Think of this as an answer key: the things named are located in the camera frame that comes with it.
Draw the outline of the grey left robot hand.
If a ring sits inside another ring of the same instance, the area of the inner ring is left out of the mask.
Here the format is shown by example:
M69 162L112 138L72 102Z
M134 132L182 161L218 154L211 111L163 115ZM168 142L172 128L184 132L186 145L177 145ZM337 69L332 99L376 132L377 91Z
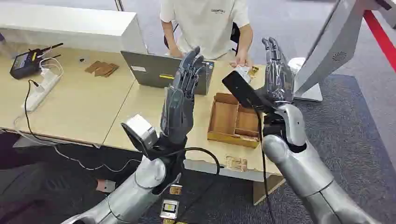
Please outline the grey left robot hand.
M185 145L193 127L195 89L204 72L204 57L195 47L181 60L172 83L165 88L166 98L161 114L161 135L175 145Z

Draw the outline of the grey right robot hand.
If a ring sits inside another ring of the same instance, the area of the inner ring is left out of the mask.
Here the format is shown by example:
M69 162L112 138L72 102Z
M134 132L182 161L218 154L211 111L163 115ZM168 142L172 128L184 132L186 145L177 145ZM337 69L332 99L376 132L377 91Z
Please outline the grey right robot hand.
M266 66L263 87L256 90L264 107L277 108L294 101L295 74L273 37L262 38L266 50Z

